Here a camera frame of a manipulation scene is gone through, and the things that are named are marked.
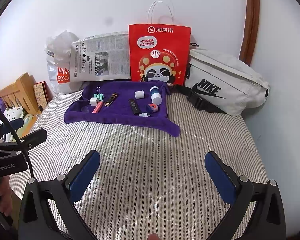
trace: red paper bag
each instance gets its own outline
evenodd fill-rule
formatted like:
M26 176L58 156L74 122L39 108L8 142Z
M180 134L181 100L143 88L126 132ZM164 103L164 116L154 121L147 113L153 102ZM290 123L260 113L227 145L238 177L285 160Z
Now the red paper bag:
M184 26L129 25L131 80L183 85L190 34L191 28Z

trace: nike logo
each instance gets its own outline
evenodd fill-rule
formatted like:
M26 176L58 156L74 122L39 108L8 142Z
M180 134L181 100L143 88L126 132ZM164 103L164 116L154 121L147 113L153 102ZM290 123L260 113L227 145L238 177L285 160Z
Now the nike logo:
M202 79L199 83L194 84L192 89L194 92L201 95L223 98L216 95L221 88L205 79Z

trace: quilted mattress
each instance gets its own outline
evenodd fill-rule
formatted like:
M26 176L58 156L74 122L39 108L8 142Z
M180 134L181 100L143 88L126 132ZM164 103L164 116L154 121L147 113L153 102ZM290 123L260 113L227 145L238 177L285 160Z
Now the quilted mattress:
M32 131L44 128L46 142L30 151L38 181L67 173L91 150L101 156L100 167L82 199L74 203L99 240L206 239L225 215L220 198L204 167L214 150L238 175L267 182L253 139L239 116L198 111L181 94L168 96L168 117L181 128L177 138L152 129L117 124L65 124L63 115L82 92L58 95L48 104ZM22 198L29 170L13 174L10 184ZM53 201L59 228L67 232ZM247 210L234 238L251 216Z

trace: waist bag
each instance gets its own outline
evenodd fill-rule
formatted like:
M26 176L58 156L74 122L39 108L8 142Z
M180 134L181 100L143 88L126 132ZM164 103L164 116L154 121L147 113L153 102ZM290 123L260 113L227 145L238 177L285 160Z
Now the waist bag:
M177 90L186 94L197 109L239 115L244 108L266 101L269 83L237 58L191 49L189 59L185 87Z

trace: human hand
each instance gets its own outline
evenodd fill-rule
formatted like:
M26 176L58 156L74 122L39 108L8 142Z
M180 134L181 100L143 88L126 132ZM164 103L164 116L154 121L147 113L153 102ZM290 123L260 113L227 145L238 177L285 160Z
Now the human hand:
M12 211L12 189L10 188L10 177L4 176L0 183L0 212L5 216L10 215Z
M148 240L160 240L160 238L156 234L151 234L148 236Z

